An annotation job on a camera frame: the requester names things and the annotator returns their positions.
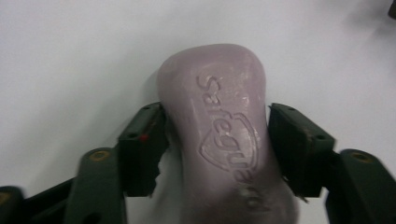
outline white background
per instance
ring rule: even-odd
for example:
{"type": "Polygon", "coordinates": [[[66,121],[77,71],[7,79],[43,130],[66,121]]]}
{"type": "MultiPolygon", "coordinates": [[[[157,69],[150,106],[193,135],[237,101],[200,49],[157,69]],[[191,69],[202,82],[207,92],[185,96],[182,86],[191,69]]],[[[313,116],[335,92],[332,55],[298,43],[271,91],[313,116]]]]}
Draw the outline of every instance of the white background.
{"type": "MultiPolygon", "coordinates": [[[[214,43],[257,54],[268,105],[299,109],[337,151],[368,151],[396,174],[392,0],[187,2],[0,1],[0,186],[31,196],[72,177],[158,100],[152,74],[167,57],[214,43]]],[[[177,162],[165,154],[154,197],[128,201],[131,223],[176,223],[177,162]]],[[[327,223],[322,200],[301,207],[300,223],[327,223]]]]}

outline screw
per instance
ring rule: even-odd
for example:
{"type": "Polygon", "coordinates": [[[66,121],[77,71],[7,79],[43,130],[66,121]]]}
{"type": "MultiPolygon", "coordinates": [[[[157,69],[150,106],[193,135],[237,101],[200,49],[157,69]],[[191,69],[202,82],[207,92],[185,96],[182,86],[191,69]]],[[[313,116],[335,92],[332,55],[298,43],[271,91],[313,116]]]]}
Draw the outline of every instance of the screw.
{"type": "Polygon", "coordinates": [[[0,192],[0,205],[8,201],[8,199],[11,197],[9,193],[6,192],[0,192]]]}
{"type": "Polygon", "coordinates": [[[108,156],[110,156],[110,153],[108,151],[95,151],[91,154],[90,160],[91,161],[103,161],[105,160],[108,156]]]}
{"type": "Polygon", "coordinates": [[[353,158],[355,158],[356,160],[361,161],[361,162],[365,162],[365,163],[373,162],[373,160],[370,157],[368,157],[364,154],[361,154],[359,152],[352,152],[351,155],[353,158]]]}

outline white surface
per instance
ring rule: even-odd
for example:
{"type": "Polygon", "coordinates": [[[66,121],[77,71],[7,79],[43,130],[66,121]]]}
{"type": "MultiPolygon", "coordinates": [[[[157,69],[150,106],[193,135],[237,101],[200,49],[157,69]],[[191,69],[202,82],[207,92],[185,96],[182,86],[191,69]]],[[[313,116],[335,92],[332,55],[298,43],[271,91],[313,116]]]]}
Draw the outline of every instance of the white surface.
{"type": "MultiPolygon", "coordinates": [[[[391,2],[0,1],[0,186],[31,196],[72,177],[157,101],[151,74],[168,56],[213,43],[258,55],[268,105],[299,109],[337,150],[373,153],[395,175],[391,2]]],[[[179,168],[166,154],[153,199],[129,200],[130,223],[176,223],[179,168]]],[[[302,204],[300,223],[327,223],[322,200],[302,204]]]]}

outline soap bar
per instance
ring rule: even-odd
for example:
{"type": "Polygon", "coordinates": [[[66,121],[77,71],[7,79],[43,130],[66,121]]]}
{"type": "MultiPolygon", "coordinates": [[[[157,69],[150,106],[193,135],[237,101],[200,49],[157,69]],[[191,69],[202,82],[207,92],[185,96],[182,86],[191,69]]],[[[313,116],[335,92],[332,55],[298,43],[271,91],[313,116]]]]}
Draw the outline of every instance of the soap bar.
{"type": "Polygon", "coordinates": [[[157,87],[182,154],[180,224],[297,222],[268,137],[264,71],[250,50],[186,49],[163,63],[157,87]]]}

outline pink soap bar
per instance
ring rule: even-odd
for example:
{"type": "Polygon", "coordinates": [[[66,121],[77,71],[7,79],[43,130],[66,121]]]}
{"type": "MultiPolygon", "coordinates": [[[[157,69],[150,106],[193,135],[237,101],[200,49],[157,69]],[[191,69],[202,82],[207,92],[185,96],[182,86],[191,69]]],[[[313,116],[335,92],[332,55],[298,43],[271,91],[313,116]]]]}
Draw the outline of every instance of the pink soap bar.
{"type": "Polygon", "coordinates": [[[251,51],[181,51],[163,63],[157,85],[182,153],[180,224],[297,222],[268,137],[262,64],[251,51]]]}

